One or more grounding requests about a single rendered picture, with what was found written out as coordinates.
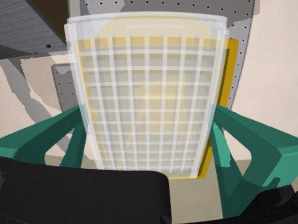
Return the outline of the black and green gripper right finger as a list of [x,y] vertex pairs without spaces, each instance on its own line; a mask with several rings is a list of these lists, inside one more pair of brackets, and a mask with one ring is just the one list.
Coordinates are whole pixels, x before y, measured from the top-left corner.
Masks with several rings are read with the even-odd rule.
[[[243,176],[222,128],[251,153],[251,163]],[[209,136],[223,218],[239,216],[260,192],[290,185],[298,176],[298,137],[219,104]]]

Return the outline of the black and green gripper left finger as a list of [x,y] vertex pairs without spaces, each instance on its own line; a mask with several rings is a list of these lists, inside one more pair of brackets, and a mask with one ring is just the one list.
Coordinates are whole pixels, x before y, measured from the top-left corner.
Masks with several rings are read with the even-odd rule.
[[0,138],[0,156],[46,165],[46,152],[73,128],[67,151],[59,166],[81,168],[87,134],[79,105]]

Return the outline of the yellow open bin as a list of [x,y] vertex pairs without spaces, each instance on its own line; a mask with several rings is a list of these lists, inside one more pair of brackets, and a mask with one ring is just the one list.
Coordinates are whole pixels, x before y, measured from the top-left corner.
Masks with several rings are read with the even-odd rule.
[[[218,101],[217,104],[222,105],[224,107],[227,106],[229,93],[231,89],[237,52],[238,52],[239,41],[237,39],[228,39],[227,51],[226,51],[226,58],[225,58],[225,65],[223,69],[223,76],[221,80],[221,87],[219,90]],[[207,174],[211,159],[212,159],[212,147],[210,143],[210,138],[208,137],[208,141],[206,144],[206,148],[204,151],[204,155],[202,158],[202,162],[200,165],[200,169],[198,171],[197,178],[193,179],[205,179]]]

